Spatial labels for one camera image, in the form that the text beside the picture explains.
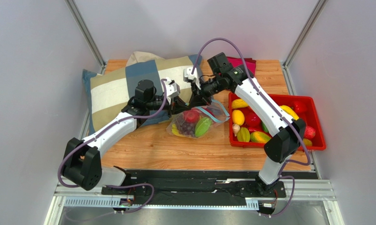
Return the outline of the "clear zip top bag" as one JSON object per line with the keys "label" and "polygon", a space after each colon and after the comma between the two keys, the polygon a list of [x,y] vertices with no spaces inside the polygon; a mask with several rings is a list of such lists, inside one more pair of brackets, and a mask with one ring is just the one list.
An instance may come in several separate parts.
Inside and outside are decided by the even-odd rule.
{"label": "clear zip top bag", "polygon": [[170,135],[183,138],[202,138],[229,118],[227,109],[219,101],[214,100],[208,106],[198,106],[179,113],[167,126],[166,131]]}

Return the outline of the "large yellow banana bunch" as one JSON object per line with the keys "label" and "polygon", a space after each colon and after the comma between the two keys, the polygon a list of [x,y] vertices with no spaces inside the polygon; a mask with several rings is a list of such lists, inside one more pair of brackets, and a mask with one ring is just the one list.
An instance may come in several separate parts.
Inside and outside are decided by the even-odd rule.
{"label": "large yellow banana bunch", "polygon": [[179,136],[179,137],[184,137],[183,134],[181,134],[176,126],[176,124],[171,125],[171,132],[173,135]]}

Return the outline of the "purple grape bunch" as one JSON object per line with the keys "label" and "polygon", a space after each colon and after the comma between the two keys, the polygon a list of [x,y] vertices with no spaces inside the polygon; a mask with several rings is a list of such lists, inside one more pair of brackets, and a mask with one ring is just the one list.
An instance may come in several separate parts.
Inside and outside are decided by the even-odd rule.
{"label": "purple grape bunch", "polygon": [[196,137],[195,127],[196,127],[196,123],[190,123],[186,121],[177,123],[177,129],[179,133],[184,136]]}

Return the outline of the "red apple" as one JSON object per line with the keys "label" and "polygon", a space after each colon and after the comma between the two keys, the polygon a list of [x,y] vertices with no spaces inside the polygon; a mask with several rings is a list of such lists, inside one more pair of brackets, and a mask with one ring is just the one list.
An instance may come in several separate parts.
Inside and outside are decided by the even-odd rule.
{"label": "red apple", "polygon": [[256,127],[261,124],[261,119],[254,112],[250,112],[245,115],[245,123],[249,127]]}

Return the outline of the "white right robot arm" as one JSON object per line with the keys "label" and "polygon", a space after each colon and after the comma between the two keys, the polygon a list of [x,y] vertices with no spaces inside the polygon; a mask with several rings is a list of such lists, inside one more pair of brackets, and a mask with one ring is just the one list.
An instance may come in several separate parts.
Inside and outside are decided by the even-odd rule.
{"label": "white right robot arm", "polygon": [[273,185],[280,178],[285,163],[303,145],[306,123],[303,119],[293,118],[279,107],[245,64],[232,66],[224,53],[212,57],[208,63],[213,78],[203,82],[196,67],[192,66],[184,70],[184,81],[192,83],[192,95],[203,101],[220,91],[229,90],[247,103],[261,119],[271,139],[264,144],[267,158],[257,180],[263,186]]}

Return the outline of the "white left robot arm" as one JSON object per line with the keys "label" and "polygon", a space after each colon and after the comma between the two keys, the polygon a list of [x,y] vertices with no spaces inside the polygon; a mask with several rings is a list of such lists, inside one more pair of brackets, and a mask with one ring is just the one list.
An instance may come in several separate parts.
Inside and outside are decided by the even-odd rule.
{"label": "white left robot arm", "polygon": [[58,168],[60,184],[84,190],[96,186],[120,187],[126,179],[126,173],[116,167],[103,167],[101,159],[114,144],[146,120],[172,109],[173,100],[180,94],[180,87],[170,78],[161,79],[161,84],[163,94],[158,96],[151,80],[141,80],[135,95],[115,119],[82,140],[69,140]]}

